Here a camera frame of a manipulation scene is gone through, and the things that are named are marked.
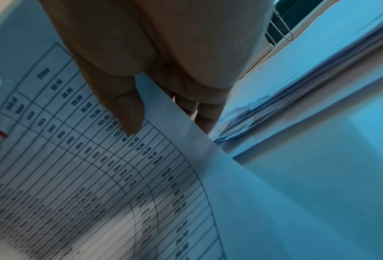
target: hand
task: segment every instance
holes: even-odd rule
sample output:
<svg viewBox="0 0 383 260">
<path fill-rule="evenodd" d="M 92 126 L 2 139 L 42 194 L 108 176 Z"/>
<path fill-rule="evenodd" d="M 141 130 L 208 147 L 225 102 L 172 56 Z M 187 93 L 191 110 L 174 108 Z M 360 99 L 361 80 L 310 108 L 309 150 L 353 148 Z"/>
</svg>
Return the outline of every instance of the hand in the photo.
<svg viewBox="0 0 383 260">
<path fill-rule="evenodd" d="M 40 0 L 88 85 L 137 133 L 146 72 L 208 133 L 258 51 L 272 0 Z"/>
</svg>

